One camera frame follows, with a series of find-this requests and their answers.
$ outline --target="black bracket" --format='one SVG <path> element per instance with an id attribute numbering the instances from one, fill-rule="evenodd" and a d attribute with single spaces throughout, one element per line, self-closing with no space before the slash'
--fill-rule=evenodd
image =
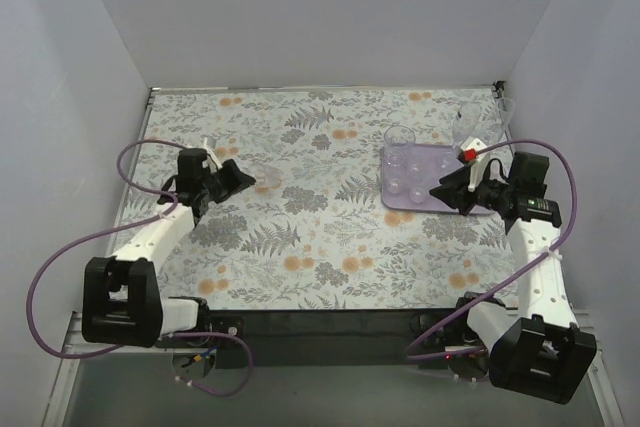
<path id="1" fill-rule="evenodd" d="M 496 387 L 566 404 L 596 352 L 596 338 L 576 325 L 520 318 L 493 346 L 489 378 Z"/>
<path id="2" fill-rule="evenodd" d="M 127 287 L 127 300 L 111 297 Z M 87 342 L 152 347 L 162 329 L 153 262 L 94 257 L 84 271 L 82 336 Z"/>

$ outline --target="metal frame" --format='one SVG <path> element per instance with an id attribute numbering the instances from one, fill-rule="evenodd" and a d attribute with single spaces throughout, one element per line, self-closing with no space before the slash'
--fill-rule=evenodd
<path id="1" fill-rule="evenodd" d="M 385 89 L 389 87 L 376 87 L 376 86 L 299 86 L 299 87 L 283 87 L 283 88 L 202 88 L 202 89 L 161 89 L 158 87 L 154 87 L 150 89 L 149 99 L 147 101 L 145 107 L 145 115 L 143 118 L 142 126 L 138 135 L 138 140 L 144 137 L 147 124 L 149 122 L 149 117 L 151 115 L 151 111 L 153 108 L 153 104 L 155 98 L 158 94 L 207 94 L 207 93 L 241 93 L 241 92 L 255 92 L 255 91 L 279 91 L 279 92 L 296 92 L 296 91 L 309 91 L 309 90 L 353 90 L 353 89 L 361 89 L 361 90 L 378 90 Z M 485 85 L 476 85 L 476 86 L 468 86 L 468 87 L 455 87 L 455 88 L 491 88 L 494 97 L 497 97 L 498 93 L 495 89 L 495 86 L 485 86 Z M 401 87 L 395 88 L 398 90 L 410 90 L 412 87 Z M 510 139 L 510 132 L 507 130 L 507 138 Z M 135 168 L 137 164 L 137 160 L 140 154 L 140 146 L 134 151 L 134 155 L 132 157 L 131 166 L 129 169 L 129 177 L 132 177 L 135 173 Z M 122 214 L 124 211 L 127 195 L 129 193 L 129 187 L 127 186 L 122 194 L 120 199 L 120 204 L 118 206 L 118 212 L 116 214 L 114 226 L 117 226 L 122 218 Z M 107 253 L 110 253 L 115 245 L 115 236 L 111 236 L 107 246 Z M 586 310 L 575 310 L 574 314 L 578 319 L 578 324 L 580 328 L 585 332 L 594 333 L 593 324 L 591 323 L 591 319 Z M 515 316 L 515 311 L 509 311 L 510 316 Z M 82 352 L 90 352 L 92 350 L 96 350 L 101 348 L 99 344 L 90 344 L 85 342 L 84 338 L 81 334 L 81 314 L 74 313 L 71 316 L 69 329 L 67 331 L 67 336 L 65 338 L 65 347 L 64 351 L 73 352 L 73 353 L 82 353 Z M 196 353 L 200 352 L 201 349 L 145 349 L 140 347 L 129 347 L 125 346 L 112 353 L 111 355 L 117 354 L 132 354 L 132 353 L 145 353 L 145 354 L 167 354 L 167 353 L 179 353 L 179 354 L 187 354 L 187 353 Z M 45 427 L 59 427 L 64 423 L 64 419 L 67 413 L 68 406 L 71 401 L 71 395 L 73 392 L 73 386 L 76 381 L 76 376 L 78 374 L 80 366 L 79 360 L 61 360 L 58 372 L 56 375 L 56 379 L 54 381 L 54 385 L 52 388 L 51 395 L 49 396 L 49 402 L 45 410 L 44 418 L 42 425 Z M 607 374 L 605 364 L 603 362 L 603 351 L 601 348 L 598 349 L 598 353 L 596 354 L 596 358 L 593 361 L 593 364 L 588 373 L 589 381 L 591 382 L 591 386 L 596 398 L 596 402 L 598 404 L 598 408 L 600 409 L 600 413 L 602 415 L 602 419 L 604 425 L 607 427 L 620 427 L 624 426 L 624 421 L 622 419 L 622 414 L 620 413 L 620 409 L 618 407 L 618 403 L 616 401 L 615 395 L 613 393 L 613 389 L 611 387 L 611 383 L 609 380 L 609 376 Z"/>
<path id="2" fill-rule="evenodd" d="M 145 105 L 144 116 L 142 118 L 142 125 L 140 126 L 140 131 L 138 132 L 137 140 L 141 140 L 144 137 L 144 134 L 147 130 L 147 124 L 149 123 L 149 117 L 151 116 L 151 110 L 153 108 L 153 103 L 155 102 L 156 94 L 160 91 L 159 88 L 152 88 L 149 91 L 149 97 L 147 99 L 147 103 Z M 136 170 L 136 164 L 138 163 L 138 157 L 140 156 L 140 148 L 142 146 L 138 146 L 131 157 L 131 165 L 129 166 L 129 178 L 133 177 L 133 174 Z M 122 214 L 124 213 L 124 208 L 127 202 L 127 195 L 129 193 L 129 186 L 126 186 L 122 192 L 122 197 L 120 197 L 120 203 L 118 204 L 118 211 L 116 213 L 115 220 L 113 222 L 113 226 L 117 227 L 120 224 L 120 220 L 122 219 Z M 116 241 L 116 236 L 111 235 L 109 237 L 109 241 L 107 244 L 106 254 L 109 254 L 113 251 L 114 245 Z M 64 352 L 73 352 L 73 341 L 74 341 L 74 318 L 78 314 L 73 313 L 71 318 L 69 319 L 69 328 L 67 329 L 67 335 L 64 340 Z M 44 412 L 44 417 L 42 420 L 42 425 L 44 427 L 58 427 L 64 423 L 64 418 L 67 414 L 67 408 L 69 407 L 69 402 L 71 401 L 71 393 L 73 391 L 73 385 L 76 380 L 76 375 L 78 374 L 78 368 L 80 367 L 79 360 L 60 360 L 60 365 L 58 366 L 58 372 L 56 374 L 56 378 L 53 383 L 53 388 L 51 390 L 51 394 L 49 395 L 49 402 L 47 403 L 47 407 Z"/>

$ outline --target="gray floor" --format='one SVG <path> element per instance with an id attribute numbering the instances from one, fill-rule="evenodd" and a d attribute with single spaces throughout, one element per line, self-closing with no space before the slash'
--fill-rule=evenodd
<path id="1" fill-rule="evenodd" d="M 588 381 L 568 405 L 560 406 L 487 383 L 472 388 L 468 383 L 427 378 L 407 369 L 257 369 L 238 396 L 216 399 L 176 383 L 170 355 L 105 356 L 81 364 L 65 425 L 603 425 Z M 207 379 L 224 387 L 240 375 L 219 371 Z"/>

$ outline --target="small white object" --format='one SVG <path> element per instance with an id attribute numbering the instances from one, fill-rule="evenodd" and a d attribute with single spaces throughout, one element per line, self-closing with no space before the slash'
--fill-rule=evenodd
<path id="1" fill-rule="evenodd" d="M 222 162 L 220 162 L 220 159 L 216 156 L 211 144 L 209 137 L 205 137 L 204 142 L 202 143 L 202 148 L 207 151 L 207 162 L 209 163 L 209 168 L 212 171 L 220 170 L 222 168 Z"/>
<path id="2" fill-rule="evenodd" d="M 489 352 L 493 345 L 513 325 L 507 309 L 489 302 L 480 302 L 471 307 L 467 316 L 467 325 L 476 333 Z"/>
<path id="3" fill-rule="evenodd" d="M 486 149 L 487 146 L 480 139 L 469 137 L 460 147 L 463 151 L 473 149 L 476 152 Z M 489 153 L 478 154 L 476 160 L 471 164 L 471 172 L 469 172 L 469 192 L 475 192 L 484 177 L 484 171 L 491 160 Z"/>
<path id="4" fill-rule="evenodd" d="M 549 254 L 549 257 L 551 257 L 552 259 L 562 261 L 562 254 L 557 250 L 551 250 L 548 245 L 538 252 L 538 255 L 540 254 Z"/>
<path id="5" fill-rule="evenodd" d="M 160 299 L 162 303 L 161 334 L 190 330 L 198 321 L 198 303 L 191 299 Z"/>

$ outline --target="clear plastic cup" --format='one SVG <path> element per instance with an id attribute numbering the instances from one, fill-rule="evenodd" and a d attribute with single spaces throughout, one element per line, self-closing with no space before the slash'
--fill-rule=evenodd
<path id="1" fill-rule="evenodd" d="M 394 125 L 384 133 L 384 160 L 388 165 L 405 166 L 416 143 L 416 136 L 409 127 Z"/>
<path id="2" fill-rule="evenodd" d="M 275 167 L 255 162 L 249 167 L 249 173 L 256 179 L 258 188 L 272 188 L 280 185 L 280 171 Z"/>
<path id="3" fill-rule="evenodd" d="M 390 194 L 400 194 L 407 188 L 407 164 L 415 142 L 413 131 L 402 125 L 390 127 L 384 133 L 382 168 Z"/>
<path id="4" fill-rule="evenodd" d="M 516 103 L 513 100 L 506 97 L 496 99 L 495 107 L 489 112 L 487 121 L 482 123 L 482 129 L 474 132 L 475 137 L 478 137 L 486 145 L 500 142 L 509 128 L 509 122 L 511 122 L 515 110 Z"/>

